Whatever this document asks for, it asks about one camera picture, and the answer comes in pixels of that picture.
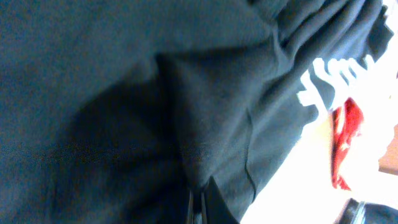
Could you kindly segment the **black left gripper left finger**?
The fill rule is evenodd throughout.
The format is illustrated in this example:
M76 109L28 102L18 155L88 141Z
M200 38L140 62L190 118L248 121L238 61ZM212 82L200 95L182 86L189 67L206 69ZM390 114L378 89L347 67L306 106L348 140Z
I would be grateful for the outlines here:
M188 191L187 214L185 224L202 224L201 194Z

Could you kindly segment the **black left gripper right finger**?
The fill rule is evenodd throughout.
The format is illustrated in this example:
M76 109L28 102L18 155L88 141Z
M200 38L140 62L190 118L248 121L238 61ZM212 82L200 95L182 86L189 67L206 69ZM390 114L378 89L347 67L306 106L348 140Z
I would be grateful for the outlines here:
M203 190L204 224L239 224L222 198L213 177L210 177Z

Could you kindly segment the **dark green t-shirt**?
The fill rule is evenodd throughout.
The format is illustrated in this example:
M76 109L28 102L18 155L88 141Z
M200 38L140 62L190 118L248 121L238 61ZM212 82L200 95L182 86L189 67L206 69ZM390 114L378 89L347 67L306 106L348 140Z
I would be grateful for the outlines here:
M381 1L2 1L1 222L238 222L319 115L316 58L379 52Z

